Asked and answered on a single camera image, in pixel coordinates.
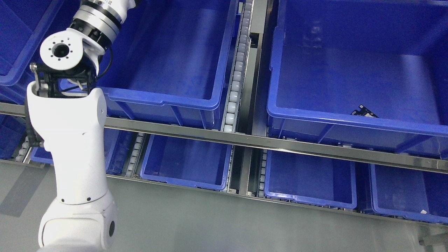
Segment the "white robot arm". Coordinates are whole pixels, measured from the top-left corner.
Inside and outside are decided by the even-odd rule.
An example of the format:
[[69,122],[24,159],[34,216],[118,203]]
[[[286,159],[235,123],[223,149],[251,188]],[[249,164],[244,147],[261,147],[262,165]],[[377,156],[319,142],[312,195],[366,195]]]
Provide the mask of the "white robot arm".
[[50,152],[56,198],[38,231],[40,252],[103,252],[112,246],[118,209],[107,184],[107,103],[96,81],[100,60],[139,0],[82,0],[66,30],[40,45],[27,86],[29,144]]

